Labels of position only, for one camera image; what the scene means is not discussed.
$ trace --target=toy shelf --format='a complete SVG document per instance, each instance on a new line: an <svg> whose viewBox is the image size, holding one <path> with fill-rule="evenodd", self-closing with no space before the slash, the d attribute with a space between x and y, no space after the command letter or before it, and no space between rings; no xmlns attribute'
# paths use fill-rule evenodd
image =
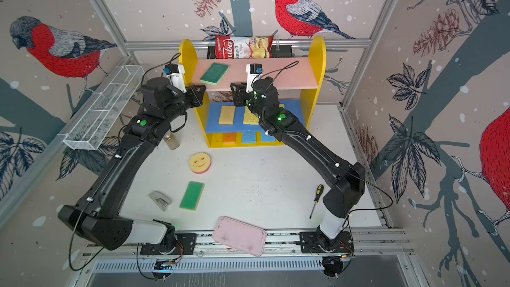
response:
<svg viewBox="0 0 510 287"><path fill-rule="evenodd" d="M229 65L228 72L217 86L206 85L207 92L230 91L231 82L246 82L246 65L262 64L264 73L281 69L291 62L299 60L299 64L291 69L284 70L274 86L278 90L301 90L299 100L280 100L286 105L286 109L296 115L308 129L312 121L315 104L319 97L324 72L326 70L326 44L324 38L316 36L309 50L308 58L265 58L265 59L221 59L221 60L199 60L193 43L186 39L179 47L181 56L179 63L184 66L184 82L186 86L193 84L201 85L201 76L214 62ZM283 143L267 142L262 135L262 129L258 125L247 126L242 124L244 118L244 107L236 109L234 124L231 126L219 125L218 118L221 105L229 103L211 103L207 93L203 97L203 105L195 108L202 133L206 138L207 146L210 148L232 148L232 147L253 147L253 146L275 146ZM242 132L256 132L255 143L243 143ZM223 143L224 133L236 133L236 143Z"/></svg>

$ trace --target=pink plastic lid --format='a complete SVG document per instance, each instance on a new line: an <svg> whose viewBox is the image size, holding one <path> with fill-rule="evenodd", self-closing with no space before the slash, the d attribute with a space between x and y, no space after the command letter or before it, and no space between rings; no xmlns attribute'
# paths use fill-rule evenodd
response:
<svg viewBox="0 0 510 287"><path fill-rule="evenodd" d="M264 252L266 236L264 229L226 216L220 217L213 232L214 241L253 256Z"/></svg>

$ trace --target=white table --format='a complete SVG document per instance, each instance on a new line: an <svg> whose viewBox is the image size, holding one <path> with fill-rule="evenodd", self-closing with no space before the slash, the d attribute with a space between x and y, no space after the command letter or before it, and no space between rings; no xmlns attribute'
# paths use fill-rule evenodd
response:
<svg viewBox="0 0 510 287"><path fill-rule="evenodd" d="M176 120L178 127L183 121ZM356 158L335 105L318 105L309 129L336 155L354 164ZM220 216L228 216L264 229L317 227L324 215L322 198L312 210L315 189L324 184L319 173L287 146L209 149L194 111L188 111L186 127L176 133L181 146L171 151L161 142L142 164L126 196L120 215L142 220L162 220L176 230L213 230ZM211 168L194 174L188 166L191 155L207 152ZM196 211L179 208L189 181L205 187ZM160 191L172 199L163 212L147 196ZM365 194L354 208L374 208ZM351 227L381 226L375 211L354 212Z"/></svg>

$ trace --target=screwdriver handle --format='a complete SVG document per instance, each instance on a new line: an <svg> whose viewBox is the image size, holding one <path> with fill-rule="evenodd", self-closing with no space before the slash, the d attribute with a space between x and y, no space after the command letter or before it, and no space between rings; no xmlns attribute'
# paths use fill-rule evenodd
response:
<svg viewBox="0 0 510 287"><path fill-rule="evenodd" d="M324 191L324 185L321 184L317 187L317 191L315 192L315 200L314 200L315 202L317 202L317 203L319 202L319 198L322 195L323 191Z"/></svg>

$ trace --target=green sponge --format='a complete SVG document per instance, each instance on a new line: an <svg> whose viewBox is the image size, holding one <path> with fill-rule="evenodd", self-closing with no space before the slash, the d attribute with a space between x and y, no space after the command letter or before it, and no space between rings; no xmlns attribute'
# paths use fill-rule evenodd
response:
<svg viewBox="0 0 510 287"><path fill-rule="evenodd" d="M217 86L220 83L220 80L225 76L228 71L227 65L213 63L209 69L204 73L204 75L200 78L200 82Z"/></svg>
<svg viewBox="0 0 510 287"><path fill-rule="evenodd" d="M184 193L184 196L179 207L184 209L196 210L200 196L202 195L204 183L189 182L188 188Z"/></svg>

